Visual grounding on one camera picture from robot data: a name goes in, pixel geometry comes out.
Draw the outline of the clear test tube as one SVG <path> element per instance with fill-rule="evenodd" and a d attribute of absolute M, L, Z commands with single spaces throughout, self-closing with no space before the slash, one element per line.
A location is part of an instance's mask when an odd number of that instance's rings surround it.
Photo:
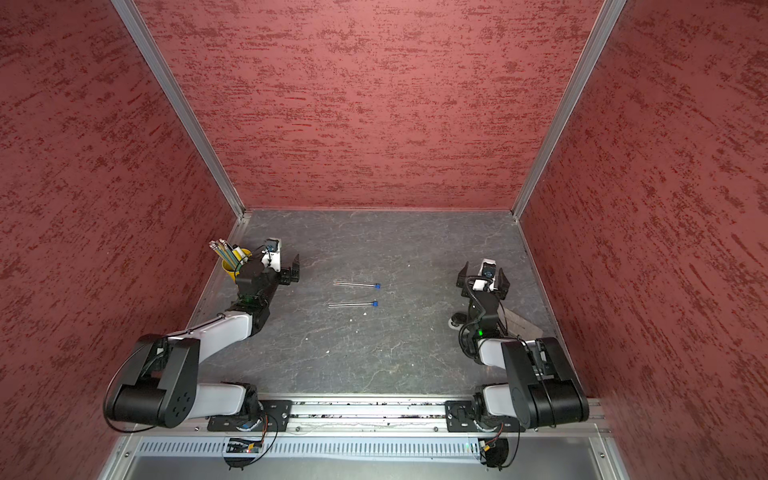
<path fill-rule="evenodd" d="M 371 306 L 371 302 L 345 302 L 345 303 L 331 303 L 328 304 L 328 308 L 331 309 L 338 309 L 338 308 L 375 308 Z"/>
<path fill-rule="evenodd" d="M 334 286 L 340 286 L 340 287 L 348 287 L 348 288 L 375 288 L 376 283 L 359 283 L 359 282 L 343 282 L 343 281 L 336 281 L 333 283 Z"/>

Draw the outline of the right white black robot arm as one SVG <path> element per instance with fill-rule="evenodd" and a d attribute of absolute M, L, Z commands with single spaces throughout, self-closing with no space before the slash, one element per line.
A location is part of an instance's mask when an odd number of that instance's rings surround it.
<path fill-rule="evenodd" d="M 477 391 L 465 417 L 480 431 L 506 427 L 556 428 L 589 418 L 589 401 L 561 344 L 554 337 L 526 340 L 512 330 L 502 301 L 510 282 L 495 261 L 485 259 L 475 275 L 465 265 L 456 286 L 468 299 L 450 321 L 462 353 L 475 363 L 502 370 L 506 381 Z"/>

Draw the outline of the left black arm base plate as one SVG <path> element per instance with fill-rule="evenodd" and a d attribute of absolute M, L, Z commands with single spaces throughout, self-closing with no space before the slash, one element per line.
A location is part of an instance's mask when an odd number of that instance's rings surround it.
<path fill-rule="evenodd" d="M 285 432 L 292 406 L 293 402 L 287 399 L 261 400 L 252 413 L 210 417 L 207 430 L 235 434 L 256 434 L 263 431 Z"/>

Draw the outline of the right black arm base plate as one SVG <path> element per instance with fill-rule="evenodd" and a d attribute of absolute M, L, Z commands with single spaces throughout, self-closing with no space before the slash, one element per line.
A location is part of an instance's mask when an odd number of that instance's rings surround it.
<path fill-rule="evenodd" d="M 517 433 L 524 431 L 514 417 L 484 413 L 474 401 L 449 400 L 444 404 L 447 430 L 450 433 Z"/>

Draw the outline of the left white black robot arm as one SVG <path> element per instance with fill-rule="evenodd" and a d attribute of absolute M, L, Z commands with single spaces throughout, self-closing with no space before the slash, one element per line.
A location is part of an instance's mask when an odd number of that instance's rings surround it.
<path fill-rule="evenodd" d="M 119 422 L 142 433 L 175 428 L 185 420 L 207 418 L 236 431 L 266 429 L 269 416 L 257 388 L 247 383 L 202 383 L 200 364 L 214 354 L 247 340 L 265 326 L 277 288 L 300 279 L 300 257 L 275 269 L 248 260 L 235 277 L 237 301 L 215 319 L 167 335 L 144 335 L 110 380 L 102 404 L 108 427 L 127 434 Z"/>

